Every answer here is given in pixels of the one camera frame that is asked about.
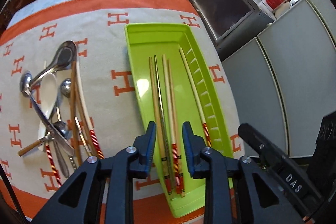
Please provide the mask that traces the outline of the bamboo chopstick red-striped end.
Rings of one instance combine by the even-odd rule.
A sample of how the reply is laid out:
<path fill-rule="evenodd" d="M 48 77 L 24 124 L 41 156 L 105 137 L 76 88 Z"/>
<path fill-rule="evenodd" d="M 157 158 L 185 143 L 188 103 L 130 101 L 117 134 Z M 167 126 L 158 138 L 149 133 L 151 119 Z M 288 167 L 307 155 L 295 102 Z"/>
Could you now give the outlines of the bamboo chopstick red-striped end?
<path fill-rule="evenodd" d="M 104 154 L 100 148 L 97 136 L 95 134 L 95 130 L 92 125 L 92 121 L 88 114 L 88 110 L 87 110 L 87 106 L 86 106 L 86 102 L 84 98 L 81 75 L 80 75 L 80 63 L 78 60 L 76 61 L 75 76 L 76 76 L 75 78 L 76 99 L 78 100 L 80 116 L 81 116 L 81 120 L 84 126 L 84 132 L 87 136 L 88 144 L 90 145 L 92 154 L 97 156 L 99 159 L 104 159 Z"/>

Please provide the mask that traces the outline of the steel fork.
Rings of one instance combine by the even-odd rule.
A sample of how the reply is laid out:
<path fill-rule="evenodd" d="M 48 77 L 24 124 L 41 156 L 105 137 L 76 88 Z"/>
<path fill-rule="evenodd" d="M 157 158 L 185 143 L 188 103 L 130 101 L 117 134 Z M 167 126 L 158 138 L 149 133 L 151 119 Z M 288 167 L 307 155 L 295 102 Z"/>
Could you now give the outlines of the steel fork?
<path fill-rule="evenodd" d="M 78 168 L 85 159 L 92 156 L 92 151 L 86 140 L 84 129 L 76 116 L 69 120 L 71 137 L 70 143 L 75 150 L 75 155 L 73 156 L 76 168 Z"/>

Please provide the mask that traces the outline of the pale bamboo chopstick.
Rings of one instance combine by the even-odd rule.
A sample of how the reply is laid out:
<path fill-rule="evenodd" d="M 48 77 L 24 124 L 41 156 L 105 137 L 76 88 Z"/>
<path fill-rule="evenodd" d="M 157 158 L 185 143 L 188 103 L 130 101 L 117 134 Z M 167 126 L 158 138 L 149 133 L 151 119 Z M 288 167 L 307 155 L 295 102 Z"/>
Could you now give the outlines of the pale bamboo chopstick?
<path fill-rule="evenodd" d="M 168 165 L 168 158 L 166 155 L 165 145 L 163 141 L 163 129 L 162 129 L 161 116 L 159 112 L 157 81 L 156 81 L 156 76 L 154 75 L 154 62 L 153 62 L 152 57 L 149 57 L 149 69 L 150 69 L 151 92 L 152 92 L 152 98 L 153 98 L 154 118 L 155 118 L 155 123 L 157 127 L 157 141 L 158 141 L 158 146 L 159 146 L 159 156 L 161 159 L 163 180 L 165 183 L 168 197 L 170 200 L 172 200 L 173 194 L 172 194 L 172 187 L 171 187 L 171 178 L 170 178 L 170 171 L 169 171 L 169 165 Z"/>

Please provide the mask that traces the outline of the white ceramic spoon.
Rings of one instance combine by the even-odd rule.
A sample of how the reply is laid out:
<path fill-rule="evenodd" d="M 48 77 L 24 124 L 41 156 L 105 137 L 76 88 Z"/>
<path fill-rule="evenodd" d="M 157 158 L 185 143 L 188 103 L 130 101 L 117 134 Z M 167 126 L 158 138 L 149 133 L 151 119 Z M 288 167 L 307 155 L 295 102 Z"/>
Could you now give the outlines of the white ceramic spoon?
<path fill-rule="evenodd" d="M 52 110 L 56 102 L 58 95 L 58 85 L 56 76 L 53 73 L 49 73 L 42 78 L 40 82 L 40 101 L 41 110 L 47 119 L 50 119 Z"/>

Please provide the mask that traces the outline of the lime green plastic utensil tray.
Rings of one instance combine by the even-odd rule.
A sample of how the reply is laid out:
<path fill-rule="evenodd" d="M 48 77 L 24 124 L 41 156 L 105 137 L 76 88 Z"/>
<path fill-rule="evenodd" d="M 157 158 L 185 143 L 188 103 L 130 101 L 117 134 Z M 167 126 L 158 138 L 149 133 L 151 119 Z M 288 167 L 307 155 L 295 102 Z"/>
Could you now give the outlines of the lime green plastic utensil tray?
<path fill-rule="evenodd" d="M 131 23 L 125 27 L 127 52 L 135 94 L 144 126 L 156 121 L 150 63 L 157 65 L 166 133 L 171 122 L 167 109 L 162 58 L 171 65 L 178 129 L 190 122 L 195 135 L 205 137 L 191 85 L 195 84 L 213 149 L 232 157 L 231 141 L 213 76 L 189 26 L 173 23 Z"/>

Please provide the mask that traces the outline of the brown wooden chopstick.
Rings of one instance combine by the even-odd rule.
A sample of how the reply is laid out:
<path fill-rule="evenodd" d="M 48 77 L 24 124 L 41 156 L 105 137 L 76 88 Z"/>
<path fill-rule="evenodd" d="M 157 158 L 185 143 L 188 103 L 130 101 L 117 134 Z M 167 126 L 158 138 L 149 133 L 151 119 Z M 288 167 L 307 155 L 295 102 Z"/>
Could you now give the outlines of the brown wooden chopstick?
<path fill-rule="evenodd" d="M 71 91 L 70 91 L 70 116 L 71 116 L 71 128 L 73 136 L 73 147 L 75 149 L 75 156 L 78 161 L 78 165 L 82 165 L 80 146 L 79 146 L 79 134 L 77 125 L 75 122 L 76 117 L 76 95 L 75 95 L 75 78 L 76 78 L 76 61 L 71 64 Z"/>

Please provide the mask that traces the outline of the large steel spoon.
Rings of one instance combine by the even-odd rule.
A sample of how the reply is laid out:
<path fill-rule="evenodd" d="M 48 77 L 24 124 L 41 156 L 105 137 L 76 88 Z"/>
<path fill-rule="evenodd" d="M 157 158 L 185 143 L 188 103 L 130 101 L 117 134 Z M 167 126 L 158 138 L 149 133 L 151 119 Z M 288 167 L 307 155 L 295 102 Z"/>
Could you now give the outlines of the large steel spoon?
<path fill-rule="evenodd" d="M 31 87 L 30 87 L 30 82 L 32 81 L 32 79 L 33 79 L 33 77 L 31 75 L 30 71 L 26 71 L 25 73 L 22 74 L 21 79 L 20 79 L 20 84 L 19 84 L 21 93 L 25 97 L 30 98 L 33 109 L 36 111 L 39 119 L 44 124 L 44 126 L 47 130 L 47 133 L 50 132 L 52 134 L 52 136 L 55 137 L 56 142 L 59 143 L 59 145 L 63 147 L 63 149 L 67 153 L 67 155 L 73 156 L 75 154 L 75 150 L 72 147 L 72 145 L 69 143 L 69 141 L 66 140 L 66 138 L 62 137 L 59 130 L 57 130 L 53 126 L 53 124 L 49 121 L 49 119 L 46 118 L 46 116 L 43 114 L 40 106 L 37 104 L 37 101 L 33 97 L 32 92 L 31 92 Z"/>

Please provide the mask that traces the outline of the steel soup spoon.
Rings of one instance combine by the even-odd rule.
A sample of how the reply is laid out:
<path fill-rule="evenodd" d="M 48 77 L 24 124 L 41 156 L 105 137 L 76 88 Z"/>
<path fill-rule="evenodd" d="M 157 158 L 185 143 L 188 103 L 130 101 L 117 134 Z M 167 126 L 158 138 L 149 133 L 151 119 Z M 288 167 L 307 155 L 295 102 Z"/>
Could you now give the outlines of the steel soup spoon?
<path fill-rule="evenodd" d="M 77 48 L 75 42 L 67 40 L 60 44 L 51 63 L 46 66 L 37 76 L 30 82 L 30 87 L 37 85 L 43 77 L 49 73 L 62 71 L 66 69 L 73 61 L 76 60 Z"/>

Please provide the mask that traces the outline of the grey refrigerator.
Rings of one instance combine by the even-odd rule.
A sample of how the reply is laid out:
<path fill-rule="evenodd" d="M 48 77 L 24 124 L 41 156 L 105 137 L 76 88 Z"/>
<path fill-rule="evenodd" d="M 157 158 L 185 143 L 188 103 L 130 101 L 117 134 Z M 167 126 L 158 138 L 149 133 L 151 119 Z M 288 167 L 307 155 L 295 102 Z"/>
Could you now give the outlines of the grey refrigerator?
<path fill-rule="evenodd" d="M 310 157 L 335 110 L 335 7 L 299 0 L 222 63 L 241 123 L 292 158 Z"/>

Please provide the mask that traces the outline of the dark glass cabinet appliance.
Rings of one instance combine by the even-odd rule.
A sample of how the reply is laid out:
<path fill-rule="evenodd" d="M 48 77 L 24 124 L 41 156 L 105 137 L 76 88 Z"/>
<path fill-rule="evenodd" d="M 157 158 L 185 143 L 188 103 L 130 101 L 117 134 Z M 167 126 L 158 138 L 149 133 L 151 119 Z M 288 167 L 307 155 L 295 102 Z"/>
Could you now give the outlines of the dark glass cabinet appliance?
<path fill-rule="evenodd" d="M 260 0 L 189 0 L 221 61 L 264 30 L 275 17 Z"/>

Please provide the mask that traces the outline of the white orange H-pattern cloth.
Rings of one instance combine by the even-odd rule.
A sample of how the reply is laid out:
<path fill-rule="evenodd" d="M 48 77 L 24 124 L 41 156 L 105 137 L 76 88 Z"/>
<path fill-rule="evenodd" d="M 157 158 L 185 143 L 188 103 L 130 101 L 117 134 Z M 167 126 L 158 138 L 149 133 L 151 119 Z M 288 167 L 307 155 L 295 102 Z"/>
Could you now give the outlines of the white orange H-pattern cloth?
<path fill-rule="evenodd" d="M 125 25 L 180 23 L 191 27 L 222 105 L 233 155 L 244 153 L 227 76 L 205 26 L 188 0 L 73 0 L 31 12 L 1 34 L 1 166 L 27 217 L 34 217 L 58 189 L 46 153 L 18 151 L 38 135 L 39 118 L 19 91 L 25 71 L 38 74 L 66 40 L 79 48 L 88 113 L 105 157 L 143 133 L 129 66 Z"/>

